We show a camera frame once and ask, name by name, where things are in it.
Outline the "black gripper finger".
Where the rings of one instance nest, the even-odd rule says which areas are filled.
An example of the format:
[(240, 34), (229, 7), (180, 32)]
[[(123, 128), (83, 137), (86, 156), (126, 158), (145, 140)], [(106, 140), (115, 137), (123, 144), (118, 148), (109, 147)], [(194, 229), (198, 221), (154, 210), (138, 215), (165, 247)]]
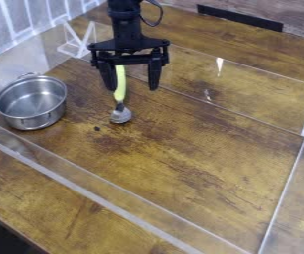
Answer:
[(162, 73), (162, 59), (154, 58), (149, 64), (149, 86), (151, 91), (158, 89), (161, 73)]
[(105, 81), (106, 88), (110, 91), (115, 91), (118, 88), (115, 65), (109, 62), (99, 62), (98, 69), (102, 75), (102, 79)]

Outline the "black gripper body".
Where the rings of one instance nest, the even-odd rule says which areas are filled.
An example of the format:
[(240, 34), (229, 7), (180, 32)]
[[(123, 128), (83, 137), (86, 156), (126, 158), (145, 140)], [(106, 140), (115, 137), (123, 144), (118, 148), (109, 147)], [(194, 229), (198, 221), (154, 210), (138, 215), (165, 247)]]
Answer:
[(130, 48), (121, 48), (115, 39), (91, 43), (87, 48), (93, 53), (91, 63), (97, 68), (141, 64), (162, 68), (170, 62), (169, 46), (169, 40), (145, 37)]

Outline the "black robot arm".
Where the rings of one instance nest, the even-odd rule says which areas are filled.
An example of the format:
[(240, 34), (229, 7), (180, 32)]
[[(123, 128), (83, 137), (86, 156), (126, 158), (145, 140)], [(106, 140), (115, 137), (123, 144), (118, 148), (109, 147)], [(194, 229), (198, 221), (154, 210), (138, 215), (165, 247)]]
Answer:
[(149, 87), (154, 91), (160, 87), (162, 67), (170, 62), (168, 39), (150, 38), (142, 33), (141, 22), (156, 27), (164, 16), (151, 23), (142, 16), (141, 3), (147, 1), (164, 10), (157, 0), (107, 0), (107, 14), (111, 18), (114, 38), (91, 43), (87, 48), (93, 54), (91, 64), (99, 69), (102, 79), (110, 91), (118, 89), (119, 65), (149, 66)]

